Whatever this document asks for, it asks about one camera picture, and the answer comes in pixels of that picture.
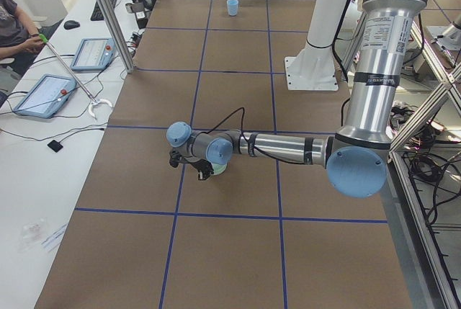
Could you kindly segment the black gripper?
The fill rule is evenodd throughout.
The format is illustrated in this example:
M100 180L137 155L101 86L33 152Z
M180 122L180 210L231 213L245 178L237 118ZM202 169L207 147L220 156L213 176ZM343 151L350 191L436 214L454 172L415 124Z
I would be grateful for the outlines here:
M209 162L194 156L184 156L176 148L169 151L169 165L178 167L179 164L190 164L197 170L199 181L207 180L212 175L212 167Z

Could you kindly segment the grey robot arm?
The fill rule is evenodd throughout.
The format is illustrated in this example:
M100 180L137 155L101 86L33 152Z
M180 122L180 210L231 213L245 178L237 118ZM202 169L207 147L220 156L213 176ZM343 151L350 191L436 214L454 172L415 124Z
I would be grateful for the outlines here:
M292 106L290 116L295 121L336 122L331 98L338 83L332 52L347 2L317 0L305 47L285 58L288 89L306 98L306 103ZM234 154L266 156L288 164L322 166L333 187L350 197L379 192L387 179L391 139L386 129L411 26L426 4L427 0L363 0L359 60L353 84L346 88L349 106L345 121L332 136L309 138L218 127L197 131L185 122L175 122L166 132L170 165L189 164L205 180L221 173Z

